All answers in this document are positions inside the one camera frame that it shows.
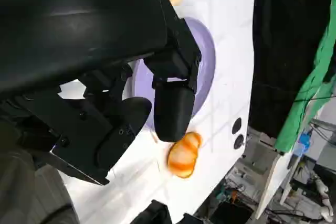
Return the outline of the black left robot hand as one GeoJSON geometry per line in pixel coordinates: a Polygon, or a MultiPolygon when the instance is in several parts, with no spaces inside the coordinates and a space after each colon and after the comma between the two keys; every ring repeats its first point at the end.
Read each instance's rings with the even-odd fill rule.
{"type": "Polygon", "coordinates": [[[106,185],[150,114],[191,120],[201,51],[170,0],[1,0],[1,119],[18,145],[106,185]]]}

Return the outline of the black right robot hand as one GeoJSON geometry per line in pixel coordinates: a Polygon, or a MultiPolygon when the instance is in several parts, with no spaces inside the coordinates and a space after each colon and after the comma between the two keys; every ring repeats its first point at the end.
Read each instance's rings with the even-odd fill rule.
{"type": "MultiPolygon", "coordinates": [[[[172,224],[172,219],[167,205],[157,201],[152,200],[151,203],[140,212],[130,224],[172,224]]],[[[196,218],[190,214],[185,213],[183,218],[178,222],[178,224],[197,224],[203,223],[199,218],[196,218]]]]}

